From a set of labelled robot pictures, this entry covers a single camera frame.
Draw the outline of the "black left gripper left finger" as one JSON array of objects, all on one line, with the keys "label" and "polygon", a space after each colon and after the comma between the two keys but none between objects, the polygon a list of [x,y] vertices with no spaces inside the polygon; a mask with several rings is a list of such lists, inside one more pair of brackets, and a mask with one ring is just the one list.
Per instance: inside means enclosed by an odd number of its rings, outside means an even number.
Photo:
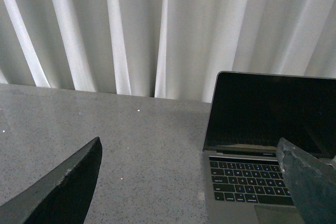
[{"label": "black left gripper left finger", "polygon": [[1,205],[1,223],[84,223],[101,160],[102,144],[96,137]]}]

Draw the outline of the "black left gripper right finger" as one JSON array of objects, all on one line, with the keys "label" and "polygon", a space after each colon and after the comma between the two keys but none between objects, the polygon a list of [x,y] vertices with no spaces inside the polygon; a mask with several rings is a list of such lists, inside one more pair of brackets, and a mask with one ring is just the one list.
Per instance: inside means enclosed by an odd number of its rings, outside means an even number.
[{"label": "black left gripper right finger", "polygon": [[277,160],[305,223],[335,223],[335,169],[281,138]]}]

